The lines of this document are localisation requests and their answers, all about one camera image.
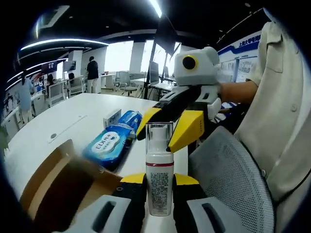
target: beige shirt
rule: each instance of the beige shirt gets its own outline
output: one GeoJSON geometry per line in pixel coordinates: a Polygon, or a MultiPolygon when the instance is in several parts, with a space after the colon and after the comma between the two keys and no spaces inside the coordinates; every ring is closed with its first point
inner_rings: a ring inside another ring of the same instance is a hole
{"type": "MultiPolygon", "coordinates": [[[[311,147],[302,140],[303,135],[307,139],[305,134],[300,132],[287,148],[302,102],[302,60],[294,41],[271,22],[262,28],[258,51],[258,63],[248,77],[258,90],[235,136],[255,158],[273,200],[279,201],[311,167],[311,152],[307,152],[311,147]]],[[[296,211],[302,196],[297,198],[286,204],[287,208],[277,210],[278,231],[296,211]]]]}

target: black ceiling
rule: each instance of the black ceiling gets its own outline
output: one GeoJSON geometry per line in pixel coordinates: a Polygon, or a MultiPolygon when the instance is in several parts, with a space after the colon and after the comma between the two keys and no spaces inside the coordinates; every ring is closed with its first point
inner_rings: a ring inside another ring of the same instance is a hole
{"type": "MultiPolygon", "coordinates": [[[[186,32],[186,35],[179,35],[177,40],[195,48],[210,45],[220,50],[244,36],[259,31],[267,21],[263,10],[253,14],[262,6],[252,1],[247,1],[249,7],[245,2],[219,0],[157,0],[157,2],[175,30],[186,32]],[[226,34],[251,14],[253,15],[226,34]]],[[[49,17],[48,15],[49,12],[44,13],[43,20],[44,17],[49,17]]],[[[29,32],[25,37],[25,45],[52,38],[83,38],[106,43],[124,40],[144,41],[153,39],[154,34],[142,31],[140,34],[130,34],[129,38],[128,33],[135,30],[157,29],[158,22],[158,15],[149,0],[103,0],[89,4],[88,1],[84,1],[83,4],[70,5],[52,27],[40,29],[38,38],[35,36],[35,30],[29,32]],[[127,33],[105,38],[122,32],[127,33]]],[[[34,50],[35,48],[21,51],[19,57],[33,53],[34,50]]],[[[62,52],[63,49],[51,50],[27,56],[22,59],[20,64],[24,65],[20,69],[53,60],[62,52]]]]}

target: wet wipes package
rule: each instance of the wet wipes package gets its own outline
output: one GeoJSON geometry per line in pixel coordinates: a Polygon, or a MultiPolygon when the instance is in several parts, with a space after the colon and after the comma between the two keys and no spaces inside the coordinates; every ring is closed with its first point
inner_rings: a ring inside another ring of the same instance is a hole
{"type": "Polygon", "coordinates": [[[92,160],[106,169],[115,170],[122,157],[127,153],[133,142],[133,136],[141,122],[139,112],[128,111],[118,121],[117,125],[105,128],[83,150],[83,157],[92,160]]]}

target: bottle label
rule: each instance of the bottle label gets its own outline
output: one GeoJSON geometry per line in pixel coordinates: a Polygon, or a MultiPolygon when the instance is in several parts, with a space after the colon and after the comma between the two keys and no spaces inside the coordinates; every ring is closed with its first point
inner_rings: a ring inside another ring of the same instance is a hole
{"type": "Polygon", "coordinates": [[[169,187],[169,174],[151,173],[151,195],[155,214],[166,215],[168,212],[167,197],[169,187]]]}

